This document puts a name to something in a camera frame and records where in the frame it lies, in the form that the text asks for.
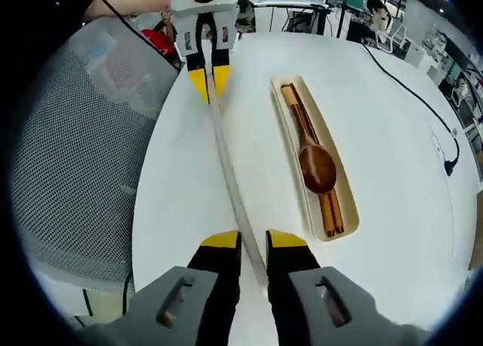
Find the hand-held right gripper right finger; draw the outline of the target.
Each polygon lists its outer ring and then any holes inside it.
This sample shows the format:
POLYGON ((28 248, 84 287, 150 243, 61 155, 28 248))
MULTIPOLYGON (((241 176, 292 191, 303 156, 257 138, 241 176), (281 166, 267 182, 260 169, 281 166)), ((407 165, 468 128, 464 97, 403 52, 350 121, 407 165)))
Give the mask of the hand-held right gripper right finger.
POLYGON ((281 345, 394 345, 395 325, 374 298, 334 267, 321 267, 302 238, 266 231, 268 297, 281 345))

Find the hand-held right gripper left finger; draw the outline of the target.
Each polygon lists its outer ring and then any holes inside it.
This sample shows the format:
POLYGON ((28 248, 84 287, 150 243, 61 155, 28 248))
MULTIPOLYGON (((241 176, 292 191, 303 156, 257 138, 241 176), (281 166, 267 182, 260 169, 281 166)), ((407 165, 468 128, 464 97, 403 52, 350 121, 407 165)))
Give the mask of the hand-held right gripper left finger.
POLYGON ((126 313, 135 345, 226 345, 240 299, 239 231, 204 239, 186 267, 140 290, 126 313))

